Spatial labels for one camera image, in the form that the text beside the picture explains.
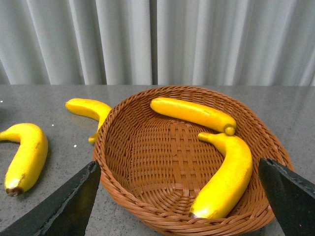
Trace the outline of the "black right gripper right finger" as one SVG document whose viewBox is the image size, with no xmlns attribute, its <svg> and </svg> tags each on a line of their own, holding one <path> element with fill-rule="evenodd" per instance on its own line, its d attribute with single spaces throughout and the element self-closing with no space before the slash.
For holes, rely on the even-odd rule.
<svg viewBox="0 0 315 236">
<path fill-rule="evenodd" d="M 286 236 L 315 234 L 315 185 L 274 159 L 259 161 L 258 175 Z"/>
</svg>

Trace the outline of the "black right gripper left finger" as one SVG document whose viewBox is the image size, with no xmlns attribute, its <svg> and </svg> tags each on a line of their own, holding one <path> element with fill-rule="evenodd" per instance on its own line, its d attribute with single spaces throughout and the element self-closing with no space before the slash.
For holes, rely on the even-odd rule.
<svg viewBox="0 0 315 236">
<path fill-rule="evenodd" d="M 90 162 L 39 205 L 1 231 L 2 236 L 84 236 L 100 181 Z"/>
</svg>

